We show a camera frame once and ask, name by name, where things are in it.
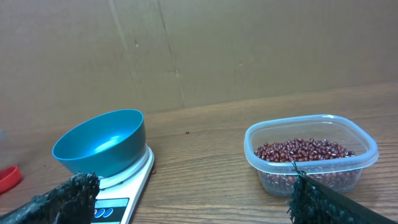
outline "wood grain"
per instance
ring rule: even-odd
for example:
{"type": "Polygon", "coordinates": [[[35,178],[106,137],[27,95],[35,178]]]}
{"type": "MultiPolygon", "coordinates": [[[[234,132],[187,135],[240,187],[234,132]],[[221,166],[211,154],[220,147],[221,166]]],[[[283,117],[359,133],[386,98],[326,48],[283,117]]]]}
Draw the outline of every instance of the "wood grain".
{"type": "MultiPolygon", "coordinates": [[[[351,119],[377,141],[379,160],[347,196],[398,221],[398,83],[391,82],[147,115],[157,172],[133,222],[289,223],[287,198],[268,195],[246,161],[244,133],[259,121],[320,113],[351,119]]],[[[72,126],[11,133],[1,144],[0,168],[17,164],[24,180],[0,197],[0,213],[69,178],[51,148],[72,126]]]]}

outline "red lid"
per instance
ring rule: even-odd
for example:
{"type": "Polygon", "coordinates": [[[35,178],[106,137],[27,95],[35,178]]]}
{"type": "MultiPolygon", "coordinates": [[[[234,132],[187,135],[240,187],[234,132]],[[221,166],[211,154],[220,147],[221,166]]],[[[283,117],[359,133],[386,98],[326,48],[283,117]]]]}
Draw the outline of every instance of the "red lid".
{"type": "Polygon", "coordinates": [[[0,170],[0,194],[12,189],[22,179],[22,174],[18,166],[11,166],[7,169],[0,170]]]}

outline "cardboard wall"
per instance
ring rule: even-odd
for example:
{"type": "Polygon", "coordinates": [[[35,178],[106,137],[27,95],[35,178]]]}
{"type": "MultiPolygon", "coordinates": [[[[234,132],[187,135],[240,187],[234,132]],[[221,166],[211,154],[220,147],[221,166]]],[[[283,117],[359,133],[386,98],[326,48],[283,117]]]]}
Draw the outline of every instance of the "cardboard wall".
{"type": "Polygon", "coordinates": [[[398,80],[398,1],[2,0],[0,128],[398,80]]]}

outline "plastic container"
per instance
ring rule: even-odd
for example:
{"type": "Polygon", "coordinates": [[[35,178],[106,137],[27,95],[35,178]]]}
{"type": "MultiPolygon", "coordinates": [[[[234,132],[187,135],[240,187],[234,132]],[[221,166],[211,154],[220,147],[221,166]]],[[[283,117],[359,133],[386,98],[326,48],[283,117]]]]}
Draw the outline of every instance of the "plastic container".
{"type": "Polygon", "coordinates": [[[374,164],[379,157],[375,140],[340,116],[320,114],[257,123],[246,131],[244,152],[248,162],[258,170],[263,188],[271,195],[289,196],[297,173],[291,162],[267,162],[254,155],[254,151],[265,142],[286,142],[294,138],[327,139],[355,152],[353,157],[296,163],[300,170],[337,192],[353,190],[362,169],[374,164]]]}

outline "kitchen scale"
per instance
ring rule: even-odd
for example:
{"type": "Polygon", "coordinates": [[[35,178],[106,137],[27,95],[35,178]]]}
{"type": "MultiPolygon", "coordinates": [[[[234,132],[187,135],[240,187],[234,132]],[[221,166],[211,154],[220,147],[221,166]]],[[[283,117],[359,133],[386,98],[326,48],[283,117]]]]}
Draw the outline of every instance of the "kitchen scale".
{"type": "Polygon", "coordinates": [[[127,224],[139,203],[155,156],[148,145],[144,155],[131,166],[111,177],[99,177],[101,189],[96,199],[91,224],[127,224]]]}

